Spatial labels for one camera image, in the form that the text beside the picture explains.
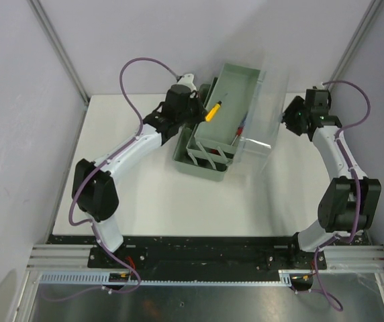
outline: clear plastic lid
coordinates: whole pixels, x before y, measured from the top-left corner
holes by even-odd
[[[232,171],[260,174],[277,143],[287,92],[287,67],[266,58],[254,89]]]

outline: yellow screwdriver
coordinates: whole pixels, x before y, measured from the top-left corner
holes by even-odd
[[[220,101],[218,101],[218,102],[213,106],[213,108],[210,109],[210,112],[208,112],[208,114],[205,116],[205,121],[206,121],[206,122],[210,122],[210,121],[213,119],[214,115],[216,115],[216,113],[219,111],[219,108],[220,108],[220,106],[222,105],[222,99],[221,99]]]

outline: white table surface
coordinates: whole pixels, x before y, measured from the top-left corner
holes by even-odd
[[[286,95],[287,106],[295,93]],[[165,95],[130,95],[142,115]],[[54,235],[91,235],[88,224],[72,227],[68,210],[75,164],[93,160],[128,138],[138,120],[122,95],[94,95],[68,175]],[[117,186],[115,212],[125,235],[275,236],[293,235],[317,219],[329,178],[306,135],[280,126],[262,180],[228,173],[212,182],[177,172],[172,156],[177,137],[135,165]],[[84,218],[76,207],[75,221]]]

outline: screwdriver handle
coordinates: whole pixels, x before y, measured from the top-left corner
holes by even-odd
[[[237,132],[235,133],[235,137],[234,137],[234,139],[232,140],[232,143],[231,143],[232,146],[234,145],[234,143],[238,139],[238,137],[241,136],[241,134],[243,133],[244,123],[246,123],[246,118],[247,118],[247,113],[243,117],[240,125],[238,126]]]
[[[208,112],[208,114],[205,116],[205,121],[210,122],[211,119],[213,119],[214,115],[219,111],[220,105],[222,105],[222,101],[218,101],[213,108]]]

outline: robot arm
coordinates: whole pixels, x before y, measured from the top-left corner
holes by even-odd
[[[318,207],[318,220],[298,234],[299,248],[306,252],[313,252],[333,235],[349,235],[352,229],[356,215],[356,184],[338,140],[360,182],[358,230],[370,228],[381,192],[380,182],[369,179],[353,158],[343,133],[336,138],[342,126],[337,116],[329,115],[330,101],[329,91],[309,89],[305,100],[299,96],[294,98],[282,119],[289,131],[299,136],[303,133],[308,135],[322,156],[331,180]]]
[[[92,219],[101,241],[110,252],[116,251],[123,244],[123,236],[113,214],[118,205],[116,184],[122,176],[141,158],[165,144],[175,136],[185,123],[198,124],[205,120],[207,111],[199,100],[193,84],[193,75],[183,75],[177,84],[167,92],[164,102],[143,120],[142,132],[132,136],[113,151],[90,162],[79,161],[75,168],[73,197],[88,175],[105,164],[85,185],[77,204],[80,210]],[[135,137],[136,141],[125,150],[111,158],[126,142]]]

